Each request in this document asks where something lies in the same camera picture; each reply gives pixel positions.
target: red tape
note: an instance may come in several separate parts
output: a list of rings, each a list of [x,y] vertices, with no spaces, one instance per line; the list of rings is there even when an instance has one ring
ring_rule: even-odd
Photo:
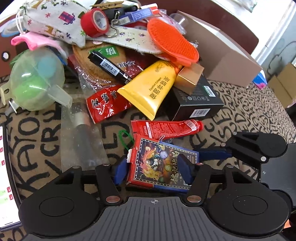
[[[81,17],[81,27],[88,36],[97,38],[108,32],[108,18],[102,10],[94,8]]]

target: phone screen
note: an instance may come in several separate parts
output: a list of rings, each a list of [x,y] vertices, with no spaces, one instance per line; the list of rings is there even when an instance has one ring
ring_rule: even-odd
[[[5,148],[8,148],[8,145],[4,144],[4,140],[7,142],[6,129],[4,130],[4,127],[0,126],[0,231],[21,225],[15,199],[19,199],[19,197],[15,197],[17,193],[13,194],[13,190],[16,188],[11,185],[14,185],[14,182],[9,182],[8,170],[11,170],[11,167],[8,154],[5,154],[5,151],[8,153],[8,150],[4,151]]]

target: black box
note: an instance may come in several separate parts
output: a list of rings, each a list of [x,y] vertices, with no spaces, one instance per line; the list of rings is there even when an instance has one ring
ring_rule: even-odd
[[[206,119],[215,115],[223,106],[223,101],[203,75],[192,95],[172,87],[162,103],[171,121]]]

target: tablecloth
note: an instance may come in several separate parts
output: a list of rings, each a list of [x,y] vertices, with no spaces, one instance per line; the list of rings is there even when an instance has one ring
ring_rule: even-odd
[[[0,83],[8,80],[1,78]],[[193,149],[218,146],[225,142],[234,131],[276,133],[288,143],[295,142],[296,129],[288,114],[267,86],[259,90],[250,84],[247,89],[235,85],[210,81],[224,107],[212,118],[204,120],[205,129],[193,136],[174,139],[173,144]],[[8,128],[9,152],[16,185],[23,200],[61,173],[60,128],[61,106],[54,104],[42,111],[20,111],[6,117],[6,107],[0,106],[0,122]],[[131,108],[98,124],[102,133],[104,148],[111,163],[127,150],[121,145],[118,132],[126,129],[131,133],[131,120],[145,116],[136,108]],[[216,169],[232,164],[251,177],[257,170],[236,158],[207,162]],[[210,187],[210,195],[219,189],[219,184]],[[95,187],[86,190],[97,195]],[[25,231],[22,227],[0,233],[0,240],[21,240]]]

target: wooden chair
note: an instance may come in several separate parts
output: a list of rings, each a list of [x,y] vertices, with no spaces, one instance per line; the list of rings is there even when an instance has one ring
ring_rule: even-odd
[[[249,54],[256,48],[259,39],[239,19],[211,0],[140,0],[142,5],[157,3],[159,9],[166,9],[168,15],[177,10],[195,16],[235,40]]]

